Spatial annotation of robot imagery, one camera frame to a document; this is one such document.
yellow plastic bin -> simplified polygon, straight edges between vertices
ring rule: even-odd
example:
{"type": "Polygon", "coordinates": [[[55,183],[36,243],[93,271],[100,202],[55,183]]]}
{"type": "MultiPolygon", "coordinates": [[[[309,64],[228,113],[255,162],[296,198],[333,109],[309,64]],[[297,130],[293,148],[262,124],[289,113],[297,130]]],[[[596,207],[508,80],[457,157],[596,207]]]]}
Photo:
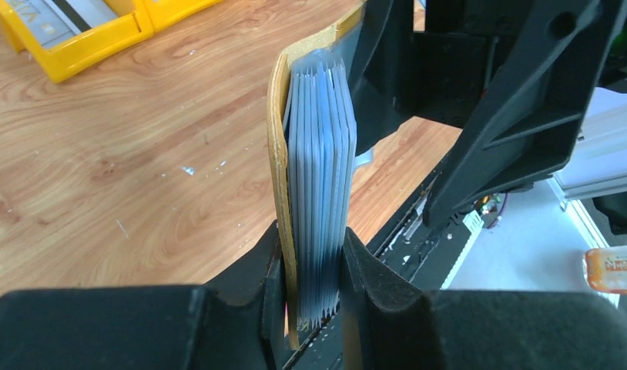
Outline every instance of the yellow plastic bin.
{"type": "Polygon", "coordinates": [[[105,3],[102,6],[109,7],[108,11],[115,15],[114,19],[83,32],[73,32],[77,35],[51,47],[45,47],[40,42],[39,34],[44,35],[45,32],[52,35],[55,28],[44,20],[44,14],[37,9],[46,4],[56,6],[58,2],[0,0],[0,29],[16,52],[27,49],[53,82],[61,82],[220,0],[98,1],[105,3]]]}

wood grain surface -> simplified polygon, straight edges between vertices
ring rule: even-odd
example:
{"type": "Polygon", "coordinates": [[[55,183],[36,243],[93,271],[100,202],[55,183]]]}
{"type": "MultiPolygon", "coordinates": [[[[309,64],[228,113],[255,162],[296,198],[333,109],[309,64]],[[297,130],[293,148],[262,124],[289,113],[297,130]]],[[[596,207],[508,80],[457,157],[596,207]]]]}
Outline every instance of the wood grain surface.
{"type": "MultiPolygon", "coordinates": [[[[60,85],[0,36],[0,295],[203,283],[245,254],[275,219],[275,58],[353,4],[225,0],[60,85]]],[[[377,145],[354,180],[362,240],[458,134],[418,119],[377,145]]]]}

black bracket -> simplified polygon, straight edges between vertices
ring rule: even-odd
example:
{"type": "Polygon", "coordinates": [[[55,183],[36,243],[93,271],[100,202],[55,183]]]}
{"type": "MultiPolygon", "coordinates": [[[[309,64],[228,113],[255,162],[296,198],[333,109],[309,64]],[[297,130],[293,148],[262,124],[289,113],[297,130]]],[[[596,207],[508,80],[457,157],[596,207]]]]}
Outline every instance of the black bracket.
{"type": "Polygon", "coordinates": [[[463,129],[427,199],[436,227],[569,160],[627,0],[370,0],[350,69],[357,152],[412,116],[463,129]]]}
{"type": "Polygon", "coordinates": [[[276,223],[205,285],[16,291],[0,298],[0,369],[282,367],[276,223]]]}
{"type": "Polygon", "coordinates": [[[340,276],[348,370],[627,368],[627,317],[589,293],[422,291],[347,229],[340,276]]]}

black plastic frame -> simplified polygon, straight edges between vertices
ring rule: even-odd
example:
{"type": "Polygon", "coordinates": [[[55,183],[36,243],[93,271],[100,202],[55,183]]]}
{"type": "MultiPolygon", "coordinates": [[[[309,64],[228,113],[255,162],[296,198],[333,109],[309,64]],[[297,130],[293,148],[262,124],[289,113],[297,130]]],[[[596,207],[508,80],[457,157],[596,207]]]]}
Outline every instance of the black plastic frame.
{"type": "Polygon", "coordinates": [[[424,210],[541,180],[569,160],[627,0],[370,0],[350,70],[362,153],[412,116],[461,127],[424,210]]]}
{"type": "Polygon", "coordinates": [[[205,285],[9,293],[0,298],[0,369],[281,368],[278,240],[273,222],[205,285]]]}

stack of cards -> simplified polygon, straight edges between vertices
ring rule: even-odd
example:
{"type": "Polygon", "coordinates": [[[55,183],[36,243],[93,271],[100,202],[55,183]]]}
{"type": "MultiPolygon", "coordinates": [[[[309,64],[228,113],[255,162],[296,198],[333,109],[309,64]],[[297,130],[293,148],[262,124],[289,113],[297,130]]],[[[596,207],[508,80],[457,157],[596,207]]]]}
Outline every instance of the stack of cards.
{"type": "Polygon", "coordinates": [[[297,60],[284,116],[298,317],[313,326],[333,314],[338,302],[357,146],[346,78],[343,60],[329,50],[297,60]]]}

